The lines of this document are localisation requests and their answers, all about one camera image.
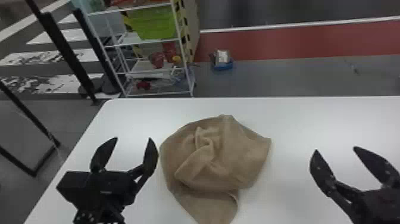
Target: towel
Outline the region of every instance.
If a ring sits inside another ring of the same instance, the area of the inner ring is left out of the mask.
[[[199,224],[228,224],[256,181],[271,139],[221,115],[181,127],[160,147],[168,190]]]

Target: white stripe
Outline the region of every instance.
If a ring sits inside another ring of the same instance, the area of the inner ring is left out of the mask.
[[[98,61],[93,49],[75,49],[76,57],[81,62]],[[62,61],[59,51],[21,52],[7,55],[0,61],[0,66],[18,66],[24,64],[47,64]]]
[[[54,2],[53,4],[50,4],[50,5],[46,6],[41,11],[42,12],[53,12],[54,10],[56,10],[59,7],[62,7],[63,5],[65,5],[68,2],[70,2],[70,0],[58,0],[57,2]],[[30,16],[25,17],[24,19],[22,19],[22,20],[20,20],[20,21],[18,21],[16,23],[14,23],[13,25],[5,28],[4,30],[1,30],[0,31],[0,42],[4,41],[8,37],[10,37],[10,36],[14,35],[15,33],[19,32],[23,28],[31,25],[36,20],[37,20],[36,17],[33,14],[31,14]]]
[[[61,33],[64,35],[65,39],[68,42],[87,40],[86,35],[82,29],[62,30]],[[53,41],[50,39],[49,35],[46,32],[43,32],[37,37],[33,38],[27,44],[32,45],[41,43],[53,43]]]
[[[88,74],[89,78],[100,78],[103,74]],[[53,77],[40,76],[10,76],[0,77],[0,80],[13,92],[19,94],[78,94],[80,82],[74,74],[63,74]],[[95,94],[98,99],[118,98],[120,94]]]
[[[265,25],[265,26],[207,29],[207,30],[201,30],[200,33],[223,33],[223,32],[247,31],[247,30],[268,30],[268,29],[283,29],[283,28],[309,27],[309,26],[332,26],[340,24],[377,23],[383,21],[397,21],[397,20],[400,20],[400,15],[377,17],[377,18],[356,18],[353,20],[332,20],[332,21],[319,21],[319,22],[307,22],[307,23],[286,23],[286,24]]]
[[[61,21],[59,21],[59,24],[64,24],[64,23],[77,23],[78,20],[76,20],[75,15],[74,14],[70,14],[68,15],[66,18],[62,19]]]

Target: basket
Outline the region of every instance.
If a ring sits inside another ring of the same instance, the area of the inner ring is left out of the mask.
[[[176,34],[171,6],[130,11],[124,16],[124,23],[137,32],[142,40],[171,39]]]

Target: white table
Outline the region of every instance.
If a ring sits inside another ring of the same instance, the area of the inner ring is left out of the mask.
[[[350,223],[308,171],[316,148],[340,181],[359,189],[380,184],[353,153],[354,145],[400,169],[400,97],[117,99],[94,118],[26,223],[72,223],[76,209],[55,187],[66,171],[88,170],[106,140],[119,138],[107,169],[128,170],[142,162],[149,136],[160,146],[186,123],[219,114],[232,114],[273,140],[257,183],[241,191],[233,223]],[[195,223],[167,190],[161,166],[123,215],[127,224]]]

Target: red object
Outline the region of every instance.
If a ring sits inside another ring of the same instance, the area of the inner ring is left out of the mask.
[[[151,84],[146,81],[140,81],[136,84],[137,89],[144,89],[144,90],[149,90],[151,88]]]
[[[209,61],[215,49],[235,61],[399,54],[400,21],[203,33],[195,61]]]
[[[149,56],[149,60],[151,64],[153,64],[155,69],[161,69],[162,67],[164,67],[164,59],[164,54],[160,52],[153,53]]]
[[[162,48],[164,49],[163,53],[164,53],[165,59],[167,59],[168,63],[174,63],[173,57],[177,55],[175,42],[162,43]]]

